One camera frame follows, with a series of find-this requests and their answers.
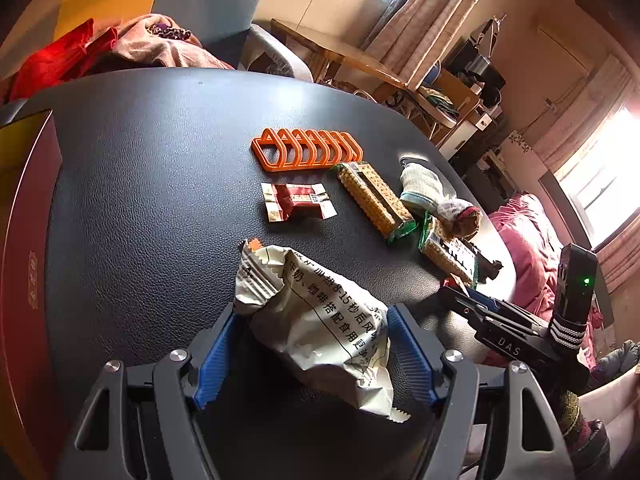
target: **gray chair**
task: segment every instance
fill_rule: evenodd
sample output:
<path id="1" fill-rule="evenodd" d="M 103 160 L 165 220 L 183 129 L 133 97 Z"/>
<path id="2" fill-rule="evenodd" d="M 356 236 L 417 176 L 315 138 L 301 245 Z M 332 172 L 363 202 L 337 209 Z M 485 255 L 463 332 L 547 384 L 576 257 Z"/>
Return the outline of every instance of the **gray chair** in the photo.
<path id="1" fill-rule="evenodd" d="M 192 30 L 204 48 L 235 68 L 249 36 L 273 61 L 268 72 L 312 82 L 300 58 L 267 31 L 252 25 L 257 4 L 258 0 L 154 0 L 151 10 Z"/>

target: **knit glove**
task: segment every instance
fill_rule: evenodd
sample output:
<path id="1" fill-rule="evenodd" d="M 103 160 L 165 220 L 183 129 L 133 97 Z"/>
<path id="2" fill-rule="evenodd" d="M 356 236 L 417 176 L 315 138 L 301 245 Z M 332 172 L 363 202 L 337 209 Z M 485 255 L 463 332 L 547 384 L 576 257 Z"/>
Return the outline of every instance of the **knit glove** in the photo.
<path id="1" fill-rule="evenodd" d="M 409 211 L 419 216 L 424 216 L 425 211 L 434 216 L 437 214 L 438 204 L 444 200 L 444 194 L 442 183 L 433 171 L 411 162 L 402 171 L 400 180 L 400 200 Z"/>

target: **blue gripper pad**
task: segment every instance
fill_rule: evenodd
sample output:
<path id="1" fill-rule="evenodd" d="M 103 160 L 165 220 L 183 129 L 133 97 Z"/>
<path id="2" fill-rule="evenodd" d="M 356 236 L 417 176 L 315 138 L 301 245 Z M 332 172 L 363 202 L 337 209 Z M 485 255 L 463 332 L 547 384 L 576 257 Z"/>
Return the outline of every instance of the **blue gripper pad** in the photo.
<path id="1" fill-rule="evenodd" d="M 484 305 L 491 312 L 499 312 L 500 311 L 498 306 L 495 304 L 495 300 L 493 298 L 489 298 L 488 296 L 485 296 L 481 292 L 478 292 L 477 290 L 473 290 L 470 287 L 466 291 L 469 293 L 469 297 L 472 300 L 476 300 L 478 303 Z"/>
<path id="2" fill-rule="evenodd" d="M 220 386 L 229 371 L 233 352 L 230 335 L 237 318 L 238 314 L 229 316 L 207 357 L 200 365 L 198 388 L 193 396 L 193 400 L 200 410 L 203 410 L 208 402 L 216 400 Z"/>
<path id="3" fill-rule="evenodd" d="M 420 345 L 394 306 L 386 312 L 389 339 L 414 398 L 431 406 L 439 400 L 433 385 L 433 371 Z"/>

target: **cracker package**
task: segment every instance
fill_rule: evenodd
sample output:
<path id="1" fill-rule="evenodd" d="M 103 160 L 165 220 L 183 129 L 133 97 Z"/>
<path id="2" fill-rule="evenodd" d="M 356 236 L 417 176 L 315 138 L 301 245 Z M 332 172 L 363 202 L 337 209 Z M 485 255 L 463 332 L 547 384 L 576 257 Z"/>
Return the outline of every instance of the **cracker package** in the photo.
<path id="1" fill-rule="evenodd" d="M 473 285 L 475 254 L 458 238 L 453 237 L 440 220 L 428 213 L 424 217 L 418 248 L 447 274 L 458 276 L 467 285 Z"/>
<path id="2" fill-rule="evenodd" d="M 415 229 L 414 217 L 370 164 L 341 162 L 336 168 L 340 182 L 389 242 Z"/>

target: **white snack wrapper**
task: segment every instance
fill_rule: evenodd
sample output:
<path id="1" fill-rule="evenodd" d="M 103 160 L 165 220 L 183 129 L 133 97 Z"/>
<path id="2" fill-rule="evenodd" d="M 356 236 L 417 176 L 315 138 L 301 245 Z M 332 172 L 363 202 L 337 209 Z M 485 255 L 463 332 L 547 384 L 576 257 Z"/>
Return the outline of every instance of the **white snack wrapper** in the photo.
<path id="1" fill-rule="evenodd" d="M 245 243 L 234 309 L 253 314 L 256 339 L 305 384 L 366 412 L 403 422 L 392 408 L 386 305 L 299 252 Z"/>

